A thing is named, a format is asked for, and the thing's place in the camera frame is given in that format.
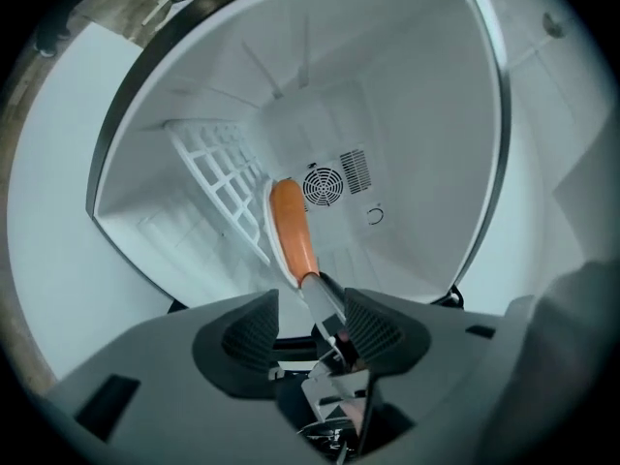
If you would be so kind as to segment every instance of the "orange handle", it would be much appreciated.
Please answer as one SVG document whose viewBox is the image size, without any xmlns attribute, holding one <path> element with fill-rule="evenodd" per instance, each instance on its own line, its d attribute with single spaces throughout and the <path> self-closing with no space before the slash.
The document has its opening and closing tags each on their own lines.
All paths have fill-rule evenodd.
<svg viewBox="0 0 620 465">
<path fill-rule="evenodd" d="M 296 182 L 285 179 L 275 184 L 269 200 L 284 258 L 289 271 L 301 286 L 301 281 L 306 275 L 310 273 L 319 275 L 306 212 L 303 209 L 301 188 Z"/>
</svg>

